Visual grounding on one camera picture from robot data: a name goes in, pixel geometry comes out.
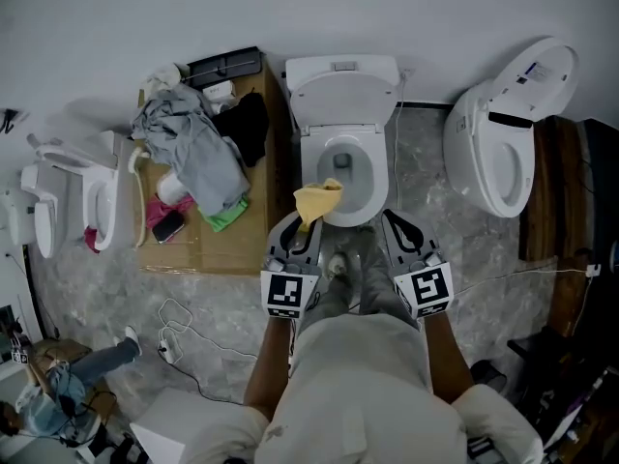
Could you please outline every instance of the white shirt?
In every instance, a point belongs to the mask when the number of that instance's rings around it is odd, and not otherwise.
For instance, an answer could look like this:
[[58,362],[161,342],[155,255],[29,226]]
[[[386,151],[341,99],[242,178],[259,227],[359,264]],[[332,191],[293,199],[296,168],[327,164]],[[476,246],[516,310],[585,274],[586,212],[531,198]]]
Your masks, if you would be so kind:
[[184,453],[188,464],[465,463],[487,436],[509,464],[539,463],[542,441],[496,391],[475,386],[449,405],[428,389],[422,334],[397,318],[343,315],[311,325],[271,423],[230,411]]

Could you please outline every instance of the cardboard box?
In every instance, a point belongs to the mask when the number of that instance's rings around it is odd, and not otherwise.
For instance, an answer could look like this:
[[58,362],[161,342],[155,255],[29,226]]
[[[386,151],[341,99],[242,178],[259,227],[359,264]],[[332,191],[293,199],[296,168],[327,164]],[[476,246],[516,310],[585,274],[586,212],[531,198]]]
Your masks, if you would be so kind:
[[[247,210],[222,232],[213,232],[194,205],[185,213],[185,227],[165,244],[147,229],[144,245],[137,250],[139,266],[147,272],[258,275],[269,231],[294,210],[292,196],[291,123],[280,86],[263,61],[262,72],[233,79],[237,98],[260,93],[269,114],[266,156],[253,168],[244,167],[250,181]],[[148,201],[156,193],[157,180],[170,169],[144,161],[139,173]],[[135,195],[134,215],[139,228],[141,208]]]

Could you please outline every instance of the gray cloth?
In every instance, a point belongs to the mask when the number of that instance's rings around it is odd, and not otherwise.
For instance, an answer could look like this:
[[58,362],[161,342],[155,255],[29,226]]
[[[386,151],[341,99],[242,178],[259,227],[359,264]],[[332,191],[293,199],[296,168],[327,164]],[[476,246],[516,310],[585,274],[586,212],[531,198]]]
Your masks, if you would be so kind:
[[[361,258],[363,282],[359,314],[389,314],[419,330],[417,320],[410,317],[394,291],[385,255],[376,242],[374,232],[363,229],[351,247],[356,248]],[[352,284],[349,278],[335,276],[329,283],[329,290],[320,297],[316,306],[306,311],[299,326],[299,336],[310,325],[320,320],[348,313],[351,298]]]
[[238,161],[206,112],[201,93],[178,84],[146,102],[133,121],[151,158],[170,165],[204,215],[234,207],[249,190]]

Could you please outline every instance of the white toilet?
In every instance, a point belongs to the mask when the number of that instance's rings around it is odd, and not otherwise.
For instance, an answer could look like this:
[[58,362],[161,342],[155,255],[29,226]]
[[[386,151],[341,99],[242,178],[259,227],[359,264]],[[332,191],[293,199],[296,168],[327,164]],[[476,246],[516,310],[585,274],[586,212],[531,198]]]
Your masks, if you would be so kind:
[[35,236],[43,258],[52,258],[66,241],[83,236],[81,179],[38,162],[21,171],[21,188],[35,196]]
[[498,217],[519,215],[533,185],[533,123],[561,113],[577,83],[575,51],[546,38],[524,50],[495,79],[464,93],[443,136],[454,190]]
[[[66,175],[79,176],[81,232],[86,227],[97,230],[96,250],[133,244],[133,176],[128,169],[133,142],[130,139],[107,130],[81,142],[53,140],[42,144],[33,134],[28,136],[28,142],[45,163]],[[43,232],[42,226],[41,223],[37,227],[37,232]]]
[[286,84],[301,130],[303,184],[343,184],[327,223],[352,227],[383,207],[389,191],[384,126],[398,102],[396,59],[334,55],[288,60]]

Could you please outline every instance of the person sitting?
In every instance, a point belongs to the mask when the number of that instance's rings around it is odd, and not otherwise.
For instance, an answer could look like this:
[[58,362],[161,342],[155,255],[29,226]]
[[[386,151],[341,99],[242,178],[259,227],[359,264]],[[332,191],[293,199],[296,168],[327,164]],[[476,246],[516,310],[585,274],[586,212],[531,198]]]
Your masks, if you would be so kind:
[[114,347],[91,352],[76,362],[59,362],[43,373],[29,349],[28,383],[15,406],[0,401],[0,432],[13,437],[62,436],[75,418],[85,414],[86,393],[107,373],[132,363],[142,354],[137,333],[125,328],[125,339]]

